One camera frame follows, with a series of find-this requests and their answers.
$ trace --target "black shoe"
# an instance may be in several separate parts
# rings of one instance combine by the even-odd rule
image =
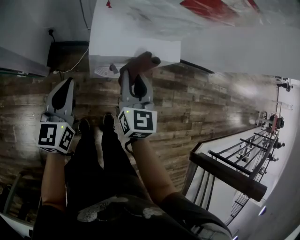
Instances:
[[[114,118],[110,112],[106,113],[102,120],[102,131],[107,131],[107,130],[108,131],[115,130]]]
[[[90,133],[90,123],[87,119],[83,118],[79,121],[78,125],[79,132],[83,135]]]

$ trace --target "forearm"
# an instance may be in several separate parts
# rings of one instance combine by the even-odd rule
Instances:
[[[146,139],[132,143],[136,165],[153,202],[159,204],[169,194],[176,192],[168,172]]]
[[[43,205],[51,205],[64,211],[66,208],[66,188],[64,156],[48,153],[42,181]]]

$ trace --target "brown object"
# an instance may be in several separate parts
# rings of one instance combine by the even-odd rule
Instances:
[[[204,153],[196,154],[191,152],[189,159],[216,178],[258,202],[261,201],[267,191],[265,185],[250,179]]]
[[[125,70],[129,72],[129,82],[131,86],[135,83],[136,77],[143,72],[147,72],[160,64],[158,57],[152,57],[152,53],[144,52],[138,57],[132,59],[120,69],[119,85],[121,86],[123,73]]]

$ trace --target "black shirt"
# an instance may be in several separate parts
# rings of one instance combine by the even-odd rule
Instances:
[[[160,207],[133,195],[115,195],[76,216],[51,207],[39,209],[37,239],[212,239],[231,240],[228,228],[183,195],[167,196]]]

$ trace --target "white cable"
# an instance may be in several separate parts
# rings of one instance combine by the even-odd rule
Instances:
[[[76,63],[75,64],[75,66],[74,67],[72,67],[70,70],[68,70],[68,71],[65,71],[65,72],[61,72],[61,71],[54,71],[53,73],[54,74],[57,74],[57,73],[67,73],[67,72],[70,72],[70,71],[72,71],[80,62],[81,62],[81,60],[83,59],[83,57],[85,56],[85,54],[88,52],[88,50],[89,50],[89,47],[88,47],[88,49],[85,51],[85,53],[82,55],[82,57],[79,59],[79,61],[78,61],[78,63]]]

